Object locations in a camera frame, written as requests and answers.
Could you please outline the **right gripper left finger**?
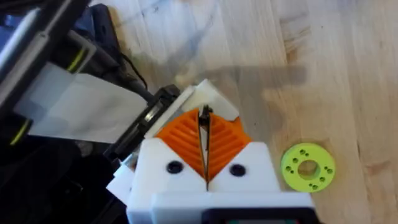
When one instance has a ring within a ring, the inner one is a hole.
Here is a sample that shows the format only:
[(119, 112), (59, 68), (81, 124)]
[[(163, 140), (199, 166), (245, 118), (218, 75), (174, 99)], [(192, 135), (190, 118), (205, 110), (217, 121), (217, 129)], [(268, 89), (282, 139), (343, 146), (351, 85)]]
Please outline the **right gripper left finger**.
[(129, 223), (200, 223), (198, 198), (206, 194), (200, 111), (169, 122), (139, 151), (126, 215)]

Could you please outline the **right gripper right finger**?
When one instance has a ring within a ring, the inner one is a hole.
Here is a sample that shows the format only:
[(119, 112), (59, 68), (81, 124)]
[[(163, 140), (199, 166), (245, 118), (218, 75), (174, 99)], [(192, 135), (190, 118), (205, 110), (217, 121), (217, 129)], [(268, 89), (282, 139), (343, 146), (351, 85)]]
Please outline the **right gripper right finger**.
[(207, 189), (279, 191), (267, 145), (253, 141), (239, 122), (209, 114)]

